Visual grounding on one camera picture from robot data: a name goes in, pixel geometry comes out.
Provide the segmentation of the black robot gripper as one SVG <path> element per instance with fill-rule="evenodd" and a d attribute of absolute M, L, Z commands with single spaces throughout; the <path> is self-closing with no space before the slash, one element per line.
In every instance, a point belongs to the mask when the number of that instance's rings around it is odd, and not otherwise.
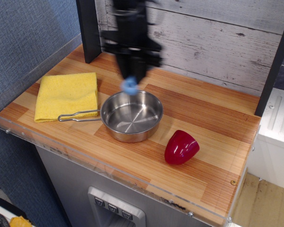
<path fill-rule="evenodd" d="M 113 53 L 123 79 L 134 76 L 137 83 L 146 76 L 147 65 L 159 67 L 162 58 L 159 43 L 148 36 L 148 22 L 145 0 L 114 0 L 112 14 L 115 16 L 117 29 L 101 31 L 106 41 L 103 47 Z"/>

